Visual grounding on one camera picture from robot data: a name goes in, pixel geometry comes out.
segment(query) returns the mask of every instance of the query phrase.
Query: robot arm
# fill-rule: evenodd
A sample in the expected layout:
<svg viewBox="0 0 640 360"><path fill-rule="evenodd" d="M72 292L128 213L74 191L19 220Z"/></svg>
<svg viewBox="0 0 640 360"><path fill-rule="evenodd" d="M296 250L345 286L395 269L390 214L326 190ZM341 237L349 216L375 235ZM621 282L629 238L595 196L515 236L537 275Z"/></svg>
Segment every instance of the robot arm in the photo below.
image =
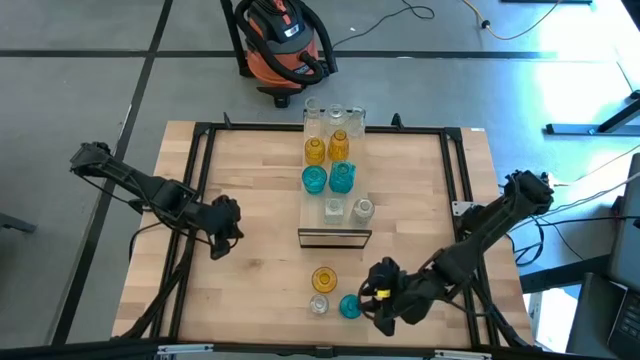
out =
<svg viewBox="0 0 640 360"><path fill-rule="evenodd" d="M487 313L496 318L505 338L522 345L521 341L513 340L515 331L482 294L474 272L484 252L515 224L549 210L553 190L529 171L515 172L507 179L503 196L486 207L469 208L461 216L457 225L465 239L438 250L416 273L401 271L389 257L369 269L369 277L360 287L358 297L364 315L373 320L380 331L392 336L398 316L408 324L418 323L427 315L433 301L451 302L464 286L471 285ZM371 299L363 302L363 296Z"/></svg>
<svg viewBox="0 0 640 360"><path fill-rule="evenodd" d="M211 205L202 204L198 202L200 194L181 182L148 176L114 159L105 143L82 144L71 158L71 172L82 178L91 176L114 181L137 197L129 201L133 209L141 214L150 209L170 228L203 230L214 260L229 253L229 239L244 236L238 229L240 207L235 200L221 196Z"/></svg>

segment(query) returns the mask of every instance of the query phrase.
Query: floor tile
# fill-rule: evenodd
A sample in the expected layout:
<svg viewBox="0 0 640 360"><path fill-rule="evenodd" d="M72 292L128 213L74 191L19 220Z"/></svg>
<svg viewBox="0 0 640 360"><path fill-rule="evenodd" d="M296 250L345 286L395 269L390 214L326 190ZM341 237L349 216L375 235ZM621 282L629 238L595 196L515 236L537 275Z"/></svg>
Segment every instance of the floor tile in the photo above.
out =
<svg viewBox="0 0 640 360"><path fill-rule="evenodd" d="M162 0L0 0L0 49L149 48Z"/></svg>

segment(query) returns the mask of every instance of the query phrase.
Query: orange vacuum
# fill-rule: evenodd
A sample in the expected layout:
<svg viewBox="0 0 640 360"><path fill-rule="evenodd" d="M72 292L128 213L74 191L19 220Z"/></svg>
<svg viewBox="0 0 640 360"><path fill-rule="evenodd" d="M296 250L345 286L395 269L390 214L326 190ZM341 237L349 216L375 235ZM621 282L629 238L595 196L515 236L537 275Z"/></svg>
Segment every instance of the orange vacuum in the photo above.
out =
<svg viewBox="0 0 640 360"><path fill-rule="evenodd" d="M258 91L273 96L276 107L289 106L291 95L338 71L324 24L302 1L242 0L235 13L230 0L221 2L240 74L260 80L265 86ZM246 35L246 58L236 25ZM318 57L316 32L325 60Z"/></svg>

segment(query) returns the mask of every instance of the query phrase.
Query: yellow glass cup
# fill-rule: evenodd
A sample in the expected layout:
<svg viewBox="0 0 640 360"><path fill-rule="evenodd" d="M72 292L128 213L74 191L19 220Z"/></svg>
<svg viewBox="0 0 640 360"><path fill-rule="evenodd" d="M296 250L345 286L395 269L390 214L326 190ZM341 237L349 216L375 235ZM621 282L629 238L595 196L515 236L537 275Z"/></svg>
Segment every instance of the yellow glass cup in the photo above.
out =
<svg viewBox="0 0 640 360"><path fill-rule="evenodd" d="M329 141L329 159L343 161L349 157L349 139L344 130L336 130Z"/></svg>
<svg viewBox="0 0 640 360"><path fill-rule="evenodd" d="M309 165L322 165L324 162L324 141L311 138L304 144L304 159Z"/></svg>

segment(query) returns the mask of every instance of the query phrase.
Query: vacuum hose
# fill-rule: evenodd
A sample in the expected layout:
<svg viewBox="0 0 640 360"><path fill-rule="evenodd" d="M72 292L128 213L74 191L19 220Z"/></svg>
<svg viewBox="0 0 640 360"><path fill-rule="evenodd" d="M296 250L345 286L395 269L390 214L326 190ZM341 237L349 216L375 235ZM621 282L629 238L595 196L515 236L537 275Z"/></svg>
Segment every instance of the vacuum hose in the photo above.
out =
<svg viewBox="0 0 640 360"><path fill-rule="evenodd" d="M269 49L267 42L264 41L262 36L260 36L260 34L258 34L258 32L249 25L244 17L244 14L247 12L247 10L249 10L249 7L251 6L251 3L253 1L255 0L242 0L238 4L235 11L236 22L238 23L238 27L240 28L240 30L245 33L249 41L256 47L269 68L271 68L271 70L273 70L282 78L300 85L313 85L322 81L322 78L324 77L324 70L322 68L322 65L317 59L309 55L306 51L300 54L299 59L313 70L312 75L298 74L282 65L282 63L280 63L278 59L276 59L276 57L271 52L271 49ZM304 19L318 31L318 36L320 37L320 42L322 43L322 48L325 52L325 58L327 61L329 72L336 72L337 66L335 57L333 56L331 41L329 40L329 34L327 33L327 29L324 27L324 24L322 24L318 15L316 15L311 9L309 9L302 1L291 1L296 1L300 5Z"/></svg>

